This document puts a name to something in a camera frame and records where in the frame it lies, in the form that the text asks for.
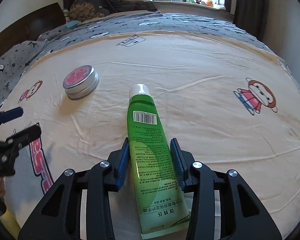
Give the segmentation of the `green hand cream tube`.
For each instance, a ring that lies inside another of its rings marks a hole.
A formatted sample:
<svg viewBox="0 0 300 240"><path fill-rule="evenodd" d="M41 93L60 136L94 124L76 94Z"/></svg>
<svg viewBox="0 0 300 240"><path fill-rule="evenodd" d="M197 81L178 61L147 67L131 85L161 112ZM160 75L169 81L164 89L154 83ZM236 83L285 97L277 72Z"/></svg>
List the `green hand cream tube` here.
<svg viewBox="0 0 300 240"><path fill-rule="evenodd" d="M178 186L170 149L146 85L129 91L127 132L142 239L189 226L190 212Z"/></svg>

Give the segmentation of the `dark wooden headboard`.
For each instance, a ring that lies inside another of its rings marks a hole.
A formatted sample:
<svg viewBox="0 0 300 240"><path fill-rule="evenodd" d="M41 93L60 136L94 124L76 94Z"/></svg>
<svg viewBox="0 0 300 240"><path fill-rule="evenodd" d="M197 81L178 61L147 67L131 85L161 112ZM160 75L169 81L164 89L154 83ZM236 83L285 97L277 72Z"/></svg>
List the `dark wooden headboard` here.
<svg viewBox="0 0 300 240"><path fill-rule="evenodd" d="M65 16L58 3L31 12L0 32L0 58L13 46L24 41L35 41L44 32L65 23Z"/></svg>

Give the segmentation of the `right dark curtain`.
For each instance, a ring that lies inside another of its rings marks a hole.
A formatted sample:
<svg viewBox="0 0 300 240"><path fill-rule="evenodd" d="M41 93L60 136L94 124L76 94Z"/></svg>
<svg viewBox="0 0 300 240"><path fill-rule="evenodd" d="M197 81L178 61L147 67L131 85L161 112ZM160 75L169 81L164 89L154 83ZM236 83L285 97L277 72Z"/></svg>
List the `right dark curtain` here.
<svg viewBox="0 0 300 240"><path fill-rule="evenodd" d="M269 0L236 0L234 24L258 40L264 36Z"/></svg>

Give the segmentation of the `beige cartoon blanket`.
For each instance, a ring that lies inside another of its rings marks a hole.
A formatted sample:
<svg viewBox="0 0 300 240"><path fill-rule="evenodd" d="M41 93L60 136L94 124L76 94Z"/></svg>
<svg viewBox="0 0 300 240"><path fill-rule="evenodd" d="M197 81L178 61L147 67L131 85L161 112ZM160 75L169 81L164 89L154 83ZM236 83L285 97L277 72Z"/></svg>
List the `beige cartoon blanket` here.
<svg viewBox="0 0 300 240"><path fill-rule="evenodd" d="M68 98L63 81L91 65L96 89ZM167 139L213 170L237 170L287 237L300 222L300 89L278 58L249 44L162 32L93 38L45 55L6 99L23 116L0 140L39 124L38 150L21 150L5 179L5 202L19 224L67 168L90 169L127 136L129 90L147 85Z"/></svg>

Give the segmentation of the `brown patterned cushion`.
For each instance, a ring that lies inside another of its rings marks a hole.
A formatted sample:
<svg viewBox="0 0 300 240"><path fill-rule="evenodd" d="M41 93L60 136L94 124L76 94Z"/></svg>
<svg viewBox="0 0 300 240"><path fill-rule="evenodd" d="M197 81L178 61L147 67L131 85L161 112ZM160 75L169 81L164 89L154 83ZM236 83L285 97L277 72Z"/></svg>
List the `brown patterned cushion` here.
<svg viewBox="0 0 300 240"><path fill-rule="evenodd" d="M109 14L100 0L75 0L69 10L69 20L83 22Z"/></svg>

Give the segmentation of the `orange plush toy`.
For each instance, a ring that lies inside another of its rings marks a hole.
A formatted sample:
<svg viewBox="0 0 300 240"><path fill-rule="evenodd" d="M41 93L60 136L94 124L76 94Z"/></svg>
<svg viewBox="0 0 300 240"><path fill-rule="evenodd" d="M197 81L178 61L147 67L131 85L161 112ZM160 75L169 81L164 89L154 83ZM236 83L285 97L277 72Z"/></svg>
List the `orange plush toy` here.
<svg viewBox="0 0 300 240"><path fill-rule="evenodd" d="M205 5L206 5L206 6L209 6L209 7L213 7L213 2L212 2L211 0L207 0L207 1L205 2Z"/></svg>

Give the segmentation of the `grey patterned bed sheet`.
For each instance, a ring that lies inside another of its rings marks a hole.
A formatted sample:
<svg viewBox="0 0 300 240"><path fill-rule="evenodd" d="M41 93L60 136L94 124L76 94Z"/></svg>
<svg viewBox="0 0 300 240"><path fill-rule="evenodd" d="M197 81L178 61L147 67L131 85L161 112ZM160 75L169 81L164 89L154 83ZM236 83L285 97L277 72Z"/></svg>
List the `grey patterned bed sheet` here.
<svg viewBox="0 0 300 240"><path fill-rule="evenodd" d="M41 34L37 40L21 42L0 55L0 107L21 77L41 57L90 38L152 30L184 31L229 37L248 42L266 51L270 50L256 37L236 27L233 23L197 15L169 14L159 11L140 12L110 16L104 20L78 24L71 29L66 25L61 25Z"/></svg>

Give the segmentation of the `pink lid metal tin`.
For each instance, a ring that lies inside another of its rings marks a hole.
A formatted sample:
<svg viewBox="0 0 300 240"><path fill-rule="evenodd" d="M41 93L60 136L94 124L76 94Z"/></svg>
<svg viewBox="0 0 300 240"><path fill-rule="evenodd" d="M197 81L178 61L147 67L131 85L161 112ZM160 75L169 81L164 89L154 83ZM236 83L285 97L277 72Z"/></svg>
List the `pink lid metal tin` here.
<svg viewBox="0 0 300 240"><path fill-rule="evenodd" d="M93 92L99 83L99 75L91 65L74 69L63 81L68 98L79 100Z"/></svg>

